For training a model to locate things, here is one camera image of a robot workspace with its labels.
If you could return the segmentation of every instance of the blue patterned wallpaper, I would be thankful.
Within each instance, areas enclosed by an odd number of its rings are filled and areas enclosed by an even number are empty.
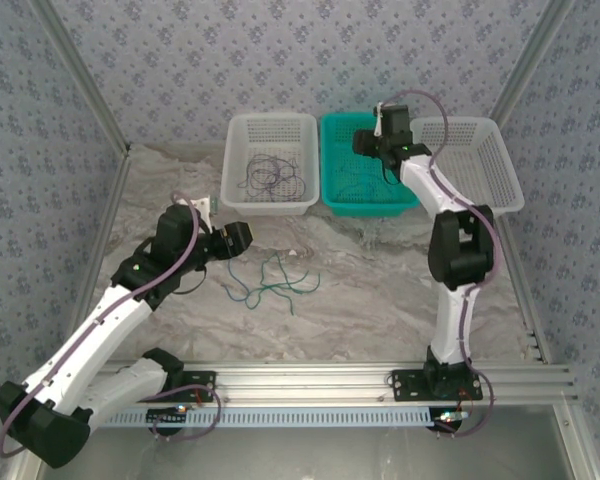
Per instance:
[[[526,198],[510,223],[600,443],[600,0],[576,2],[503,133]]]
[[[237,112],[366,111],[418,86],[488,116],[546,0],[54,4],[127,140],[153,143],[223,139]]]
[[[0,0],[0,384],[66,333],[117,163],[29,4]]]

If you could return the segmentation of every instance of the green plastic basket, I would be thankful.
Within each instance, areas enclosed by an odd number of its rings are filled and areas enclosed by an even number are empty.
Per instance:
[[[341,217],[395,217],[420,204],[401,183],[388,184],[379,159],[353,153],[353,134],[373,129],[371,113],[330,113],[320,125],[322,200]],[[388,174],[390,182],[396,182]]]

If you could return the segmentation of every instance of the white basket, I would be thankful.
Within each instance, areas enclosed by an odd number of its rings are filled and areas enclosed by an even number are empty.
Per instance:
[[[442,117],[417,118],[411,130],[414,143],[432,152],[444,137]],[[489,205],[496,217],[524,206],[507,147],[489,118],[449,117],[449,138],[436,165],[460,193],[476,205]]]
[[[247,176],[249,161],[258,154],[279,157],[296,166],[296,175],[306,188],[299,199],[261,194],[251,187],[239,186]],[[296,185],[289,184],[289,189]],[[293,195],[285,192],[276,193]],[[302,215],[320,197],[318,126],[311,115],[301,113],[249,113],[236,115],[229,122],[222,168],[220,200],[241,215]]]

